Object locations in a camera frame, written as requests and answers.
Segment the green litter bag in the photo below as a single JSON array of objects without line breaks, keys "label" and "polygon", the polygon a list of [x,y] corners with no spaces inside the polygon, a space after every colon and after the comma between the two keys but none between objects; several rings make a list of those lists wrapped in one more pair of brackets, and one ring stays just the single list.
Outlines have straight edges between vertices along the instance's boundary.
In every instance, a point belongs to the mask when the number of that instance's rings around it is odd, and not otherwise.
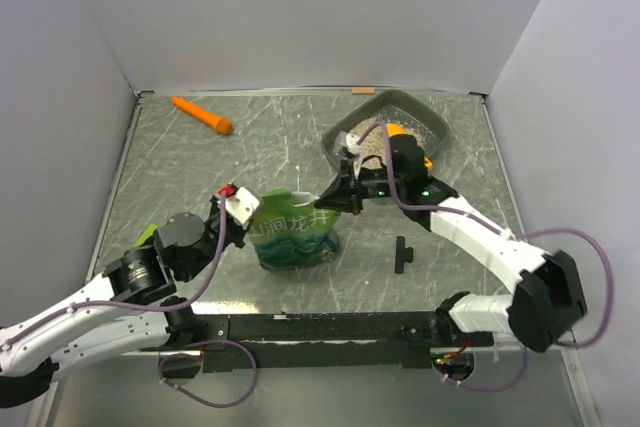
[{"label": "green litter bag", "polygon": [[262,195],[248,238],[260,266],[282,271],[315,267],[341,251],[334,228],[340,214],[315,206],[309,192],[279,188]]}]

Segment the yellow plastic scoop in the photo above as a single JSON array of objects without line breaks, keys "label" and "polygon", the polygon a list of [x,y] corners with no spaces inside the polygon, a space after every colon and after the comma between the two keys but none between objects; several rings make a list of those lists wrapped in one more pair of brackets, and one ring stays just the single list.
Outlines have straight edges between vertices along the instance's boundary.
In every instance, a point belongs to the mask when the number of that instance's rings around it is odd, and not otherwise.
[{"label": "yellow plastic scoop", "polygon": [[[408,132],[404,127],[397,123],[387,123],[386,130],[390,138],[399,135],[407,135]],[[428,170],[433,169],[433,163],[428,157],[424,157],[424,165]]]}]

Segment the grey litter box tray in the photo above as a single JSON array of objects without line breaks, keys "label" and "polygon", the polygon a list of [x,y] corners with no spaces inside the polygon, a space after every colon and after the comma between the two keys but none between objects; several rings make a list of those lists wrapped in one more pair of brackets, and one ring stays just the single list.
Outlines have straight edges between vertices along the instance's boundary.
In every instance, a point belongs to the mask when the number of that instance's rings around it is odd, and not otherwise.
[{"label": "grey litter box tray", "polygon": [[447,122],[426,101],[400,90],[386,90],[355,108],[323,135],[321,150],[334,170],[338,170],[340,164],[333,153],[338,134],[352,131],[369,120],[396,123],[407,132],[411,131],[429,159],[434,157],[450,132]]}]

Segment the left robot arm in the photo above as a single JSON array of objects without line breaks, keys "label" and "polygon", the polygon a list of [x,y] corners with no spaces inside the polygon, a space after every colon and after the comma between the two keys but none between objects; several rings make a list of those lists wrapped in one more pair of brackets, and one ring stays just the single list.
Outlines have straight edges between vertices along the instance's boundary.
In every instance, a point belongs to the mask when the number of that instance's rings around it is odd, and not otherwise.
[{"label": "left robot arm", "polygon": [[226,247],[243,247],[261,204],[245,188],[225,187],[206,219],[173,215],[77,292],[2,329],[2,408],[29,403],[72,371],[123,353],[208,348],[193,301],[177,296],[177,285],[201,271],[213,275]]}]

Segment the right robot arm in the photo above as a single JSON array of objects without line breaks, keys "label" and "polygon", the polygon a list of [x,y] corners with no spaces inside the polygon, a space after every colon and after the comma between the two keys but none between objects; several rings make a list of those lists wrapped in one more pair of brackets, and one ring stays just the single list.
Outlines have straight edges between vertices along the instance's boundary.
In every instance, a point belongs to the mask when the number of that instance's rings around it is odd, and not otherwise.
[{"label": "right robot arm", "polygon": [[391,197],[410,220],[469,254],[507,290],[504,295],[462,291],[443,301],[435,322],[441,341],[454,346],[472,333],[490,332],[511,335],[542,353],[586,315],[577,266],[568,253],[533,246],[482,215],[430,174],[413,136],[390,137],[389,157],[378,169],[364,167],[362,144],[351,133],[337,136],[338,174],[316,208],[358,215],[365,200]]}]

